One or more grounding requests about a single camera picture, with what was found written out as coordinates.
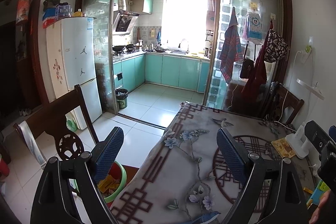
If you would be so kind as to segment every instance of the black bag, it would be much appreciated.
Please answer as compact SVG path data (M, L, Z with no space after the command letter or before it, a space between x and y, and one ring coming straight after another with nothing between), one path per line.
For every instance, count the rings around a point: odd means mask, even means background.
M289 45L285 40L275 30L269 30L264 61L268 63L276 62L286 56L288 49Z
M241 71L239 75L239 78L241 79L248 79L251 71L254 68L256 46L254 44L254 60L251 60L251 59L245 58L248 45L249 44L247 42L246 47L245 47L245 52L244 52L243 63L241 64Z

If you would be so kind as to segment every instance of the yellow bottle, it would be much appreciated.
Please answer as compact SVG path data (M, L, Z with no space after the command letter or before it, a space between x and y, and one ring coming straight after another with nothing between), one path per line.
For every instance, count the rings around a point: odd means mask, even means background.
M81 9L78 9L77 12L74 12L72 14L73 17L82 17L83 16L83 13L81 12Z

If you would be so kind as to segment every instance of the plaid towel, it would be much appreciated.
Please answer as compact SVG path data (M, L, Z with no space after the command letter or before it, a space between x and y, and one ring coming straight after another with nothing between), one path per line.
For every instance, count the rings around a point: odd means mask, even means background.
M233 62L243 58L242 47L237 29L238 21L233 7L229 26L225 32L225 40L220 54L220 71L225 81L230 83L233 71Z

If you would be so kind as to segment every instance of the human hand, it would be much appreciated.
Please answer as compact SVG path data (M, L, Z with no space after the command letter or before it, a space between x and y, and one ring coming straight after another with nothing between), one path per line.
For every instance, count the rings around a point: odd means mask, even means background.
M319 206L317 207L317 209L315 210L315 212L311 216L311 219L309 220L309 224L314 224L319 219L321 208L326 204L326 202L329 198L330 192L331 192L331 190L326 191L322 195L322 197L320 198Z

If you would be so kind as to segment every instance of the bright window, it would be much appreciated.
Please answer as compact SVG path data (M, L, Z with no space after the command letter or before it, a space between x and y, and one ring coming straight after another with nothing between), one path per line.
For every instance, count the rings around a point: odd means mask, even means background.
M162 44L169 49L204 49L208 0L166 0L162 18Z

